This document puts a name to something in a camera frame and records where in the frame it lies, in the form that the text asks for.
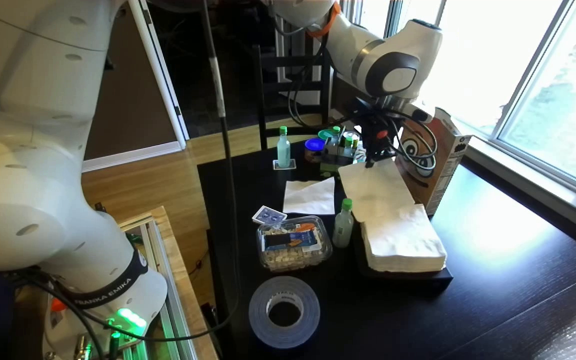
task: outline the clear plastic container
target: clear plastic container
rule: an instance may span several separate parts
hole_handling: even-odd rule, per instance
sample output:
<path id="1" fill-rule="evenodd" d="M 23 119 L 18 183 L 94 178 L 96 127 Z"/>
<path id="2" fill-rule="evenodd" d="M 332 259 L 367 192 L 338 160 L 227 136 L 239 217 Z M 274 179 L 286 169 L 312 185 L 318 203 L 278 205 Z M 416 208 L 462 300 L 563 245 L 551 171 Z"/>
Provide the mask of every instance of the clear plastic container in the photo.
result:
<path id="1" fill-rule="evenodd" d="M 267 239 L 267 235 L 291 234 Z M 317 265 L 332 255 L 326 228 L 317 216 L 286 219 L 280 223 L 260 225 L 256 231 L 257 249 L 261 265 L 272 272 L 292 271 Z"/>

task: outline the black table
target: black table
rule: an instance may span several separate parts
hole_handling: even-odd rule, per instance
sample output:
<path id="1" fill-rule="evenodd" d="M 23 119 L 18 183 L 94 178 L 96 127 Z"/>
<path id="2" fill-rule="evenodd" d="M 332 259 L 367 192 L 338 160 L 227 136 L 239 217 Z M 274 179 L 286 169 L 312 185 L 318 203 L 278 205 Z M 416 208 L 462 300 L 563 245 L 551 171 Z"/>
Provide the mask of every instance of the black table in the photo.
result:
<path id="1" fill-rule="evenodd" d="M 318 266 L 281 273 L 316 292 L 321 319 L 313 337 L 275 350 L 250 329 L 249 300 L 275 274 L 263 268 L 252 215 L 281 210 L 286 181 L 317 180 L 318 168 L 292 145 L 297 169 L 272 170 L 274 149 L 233 158 L 240 244 L 241 304 L 218 333 L 227 359 L 565 359 L 576 356 L 576 241 L 460 165 L 432 225 L 454 279 L 423 296 L 359 274 L 354 247 L 335 248 Z M 224 160 L 198 166 L 210 221 L 217 310 L 236 299 Z M 336 183 L 335 205 L 344 197 Z M 320 216 L 330 233 L 334 215 Z M 354 231 L 352 241 L 360 241 Z"/>

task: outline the orange ring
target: orange ring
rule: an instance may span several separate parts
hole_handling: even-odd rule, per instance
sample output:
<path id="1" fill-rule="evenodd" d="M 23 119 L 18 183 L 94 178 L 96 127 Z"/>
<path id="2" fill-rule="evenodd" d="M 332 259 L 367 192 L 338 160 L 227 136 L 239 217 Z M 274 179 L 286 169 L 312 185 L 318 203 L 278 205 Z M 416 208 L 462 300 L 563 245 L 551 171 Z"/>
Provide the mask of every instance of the orange ring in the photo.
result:
<path id="1" fill-rule="evenodd" d="M 339 6 L 339 3 L 335 1 L 334 5 L 332 6 L 332 14 L 330 15 L 330 21 L 328 21 L 328 23 L 324 26 L 323 29 L 318 31 L 307 31 L 307 34 L 313 38 L 319 38 L 328 34 L 338 14 L 341 14 L 341 6 Z"/>

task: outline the green bottle cap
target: green bottle cap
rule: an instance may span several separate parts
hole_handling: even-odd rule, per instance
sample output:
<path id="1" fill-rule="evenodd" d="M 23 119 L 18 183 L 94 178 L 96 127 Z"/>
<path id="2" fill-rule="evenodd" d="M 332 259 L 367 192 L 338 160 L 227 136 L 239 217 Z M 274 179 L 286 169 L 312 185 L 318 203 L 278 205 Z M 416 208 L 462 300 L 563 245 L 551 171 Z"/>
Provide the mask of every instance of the green bottle cap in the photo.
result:
<path id="1" fill-rule="evenodd" d="M 343 199 L 343 201 L 341 202 L 341 208 L 343 210 L 348 210 L 348 212 L 350 210 L 352 210 L 353 209 L 353 199 L 351 199 L 351 198 Z"/>

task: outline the gray duct tape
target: gray duct tape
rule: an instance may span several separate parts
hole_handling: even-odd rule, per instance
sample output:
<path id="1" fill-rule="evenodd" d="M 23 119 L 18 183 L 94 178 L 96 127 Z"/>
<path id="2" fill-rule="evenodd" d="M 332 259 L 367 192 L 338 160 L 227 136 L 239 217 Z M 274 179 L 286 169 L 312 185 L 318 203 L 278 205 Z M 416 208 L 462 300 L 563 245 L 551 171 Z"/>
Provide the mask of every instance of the gray duct tape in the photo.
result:
<path id="1" fill-rule="evenodd" d="M 290 326 L 279 326 L 270 320 L 270 309 L 278 303 L 291 303 L 301 316 Z M 256 337 L 276 349 L 290 349 L 306 342 L 320 323 L 320 302 L 313 289 L 292 276 L 266 280 L 252 295 L 248 319 Z"/>

